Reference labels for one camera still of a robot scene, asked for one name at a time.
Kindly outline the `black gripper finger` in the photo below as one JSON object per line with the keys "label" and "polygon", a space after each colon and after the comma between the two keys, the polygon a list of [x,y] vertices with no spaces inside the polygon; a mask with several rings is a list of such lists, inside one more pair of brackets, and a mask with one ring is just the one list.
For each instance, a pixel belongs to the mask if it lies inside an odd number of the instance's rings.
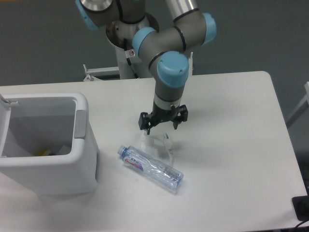
{"label": "black gripper finger", "polygon": [[188,119],[188,109],[186,105],[181,105],[178,107],[177,114],[173,118],[173,127],[176,130],[178,125],[181,124],[182,122],[186,122]]}
{"label": "black gripper finger", "polygon": [[141,112],[138,125],[140,130],[146,131],[147,135],[149,135],[151,128],[154,127],[153,114]]}

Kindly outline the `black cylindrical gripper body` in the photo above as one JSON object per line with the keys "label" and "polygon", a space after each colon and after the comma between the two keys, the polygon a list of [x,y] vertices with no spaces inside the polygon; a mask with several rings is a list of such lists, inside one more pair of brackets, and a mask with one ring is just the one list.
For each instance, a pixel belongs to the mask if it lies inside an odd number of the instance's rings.
{"label": "black cylindrical gripper body", "polygon": [[177,108],[172,105],[169,110],[164,110],[154,102],[149,126],[155,127],[160,123],[168,121],[172,121],[175,125],[179,125],[179,120],[175,119],[178,115],[179,107],[179,105]]}

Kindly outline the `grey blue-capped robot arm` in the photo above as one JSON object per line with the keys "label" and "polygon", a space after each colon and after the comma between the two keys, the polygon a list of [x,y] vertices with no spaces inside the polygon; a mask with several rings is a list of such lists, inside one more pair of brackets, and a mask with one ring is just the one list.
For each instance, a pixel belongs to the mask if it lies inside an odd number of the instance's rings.
{"label": "grey blue-capped robot arm", "polygon": [[190,63],[184,53],[212,41],[217,33],[215,20],[202,13],[195,0],[168,0],[166,4],[173,26],[160,30],[143,0],[76,1],[90,29],[106,28],[121,79],[155,79],[152,112],[142,112],[139,118],[139,128],[144,131],[169,121],[176,128],[187,120],[188,110],[181,98]]}

